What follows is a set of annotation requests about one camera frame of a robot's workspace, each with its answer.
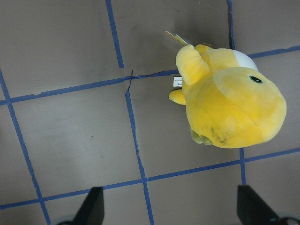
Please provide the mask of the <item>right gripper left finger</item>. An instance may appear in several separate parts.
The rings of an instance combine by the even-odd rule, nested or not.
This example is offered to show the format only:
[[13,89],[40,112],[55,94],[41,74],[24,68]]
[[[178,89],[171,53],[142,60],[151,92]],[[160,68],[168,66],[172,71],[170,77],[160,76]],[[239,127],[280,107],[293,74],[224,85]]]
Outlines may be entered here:
[[102,225],[105,218],[103,187],[92,187],[72,220],[57,225]]

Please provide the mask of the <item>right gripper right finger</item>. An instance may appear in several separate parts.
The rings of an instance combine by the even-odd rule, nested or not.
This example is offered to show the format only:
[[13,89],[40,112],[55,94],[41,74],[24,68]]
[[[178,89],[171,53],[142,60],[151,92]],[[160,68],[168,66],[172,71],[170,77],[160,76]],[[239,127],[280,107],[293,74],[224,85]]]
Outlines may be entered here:
[[243,225],[298,225],[300,219],[279,216],[249,185],[237,187],[236,212]]

